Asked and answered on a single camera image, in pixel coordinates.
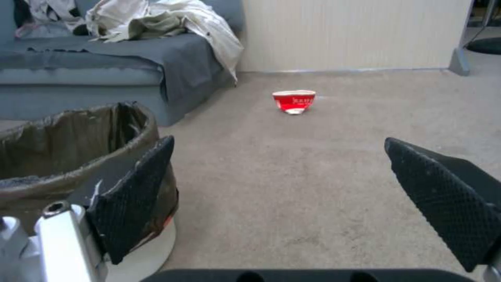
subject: red bowl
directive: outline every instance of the red bowl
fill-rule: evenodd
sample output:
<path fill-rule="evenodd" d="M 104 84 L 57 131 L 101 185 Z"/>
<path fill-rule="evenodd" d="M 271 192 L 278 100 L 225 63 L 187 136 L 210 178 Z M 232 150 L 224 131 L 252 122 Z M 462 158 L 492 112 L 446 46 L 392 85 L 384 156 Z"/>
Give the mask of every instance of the red bowl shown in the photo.
<path fill-rule="evenodd" d="M 288 114 L 302 114 L 315 99 L 315 91 L 295 90 L 273 93 L 277 107 Z"/>

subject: beige carpet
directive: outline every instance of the beige carpet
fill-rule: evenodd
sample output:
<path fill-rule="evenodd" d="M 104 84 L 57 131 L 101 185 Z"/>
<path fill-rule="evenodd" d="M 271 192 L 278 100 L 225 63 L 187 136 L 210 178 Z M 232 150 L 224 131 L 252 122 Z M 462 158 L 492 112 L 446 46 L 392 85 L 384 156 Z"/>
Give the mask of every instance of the beige carpet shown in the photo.
<path fill-rule="evenodd" d="M 387 136 L 501 179 L 501 59 L 448 71 L 246 74 L 177 125 L 178 240 L 168 268 L 461 266 L 406 197 Z M 277 90 L 312 89 L 301 116 Z M 0 122 L 0 127 L 12 126 Z M 482 269 L 471 277 L 478 279 Z"/>

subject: red cup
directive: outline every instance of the red cup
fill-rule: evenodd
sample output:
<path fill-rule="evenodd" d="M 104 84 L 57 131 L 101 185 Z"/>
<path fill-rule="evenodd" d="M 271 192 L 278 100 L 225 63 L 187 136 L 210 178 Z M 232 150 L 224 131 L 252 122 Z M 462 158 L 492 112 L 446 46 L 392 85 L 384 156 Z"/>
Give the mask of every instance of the red cup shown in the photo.
<path fill-rule="evenodd" d="M 295 90 L 273 93 L 277 107 L 288 114 L 302 114 L 315 99 L 315 91 Z"/>

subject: clothing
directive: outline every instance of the clothing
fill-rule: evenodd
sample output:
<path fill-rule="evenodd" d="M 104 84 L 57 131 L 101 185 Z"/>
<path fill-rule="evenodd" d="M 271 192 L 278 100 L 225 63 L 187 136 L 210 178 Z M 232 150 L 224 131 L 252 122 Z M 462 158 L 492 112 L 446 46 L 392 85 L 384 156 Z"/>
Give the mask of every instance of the clothing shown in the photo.
<path fill-rule="evenodd" d="M 243 51 L 227 22 L 199 0 L 101 0 L 86 14 L 87 29 L 106 42 L 164 37 L 187 28 L 205 38 L 220 64 L 236 81 Z"/>
<path fill-rule="evenodd" d="M 21 5 L 19 0 L 16 1 L 15 13 L 25 13 L 23 16 L 15 15 L 17 22 L 23 22 L 31 29 L 40 25 L 47 25 L 50 28 L 51 25 L 56 26 L 54 23 L 63 23 L 70 33 L 75 33 L 75 31 L 81 32 L 82 26 L 85 26 L 85 20 L 80 16 L 75 0 L 24 0 L 29 7 L 30 15 L 26 14 L 25 8 L 23 9 L 26 6 Z"/>

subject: couch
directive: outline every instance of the couch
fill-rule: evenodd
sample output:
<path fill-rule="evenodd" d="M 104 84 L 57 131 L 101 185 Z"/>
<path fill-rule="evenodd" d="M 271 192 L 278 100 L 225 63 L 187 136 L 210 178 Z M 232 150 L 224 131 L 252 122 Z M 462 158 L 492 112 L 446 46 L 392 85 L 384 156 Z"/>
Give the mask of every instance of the couch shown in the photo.
<path fill-rule="evenodd" d="M 203 1 L 236 34 L 242 30 L 241 0 Z M 97 2 L 76 0 L 83 14 Z M 136 42 L 94 42 L 114 50 L 112 55 L 96 54 L 89 52 L 90 47 L 81 47 L 90 37 L 15 40 L 13 0 L 0 1 L 0 11 L 4 14 L 0 18 L 0 119 L 33 120 L 68 109 L 138 101 L 155 114 L 160 126 L 169 126 L 216 90 L 232 84 L 210 45 L 192 33 Z M 142 48 L 161 50 L 167 63 L 137 56 L 135 51 Z"/>

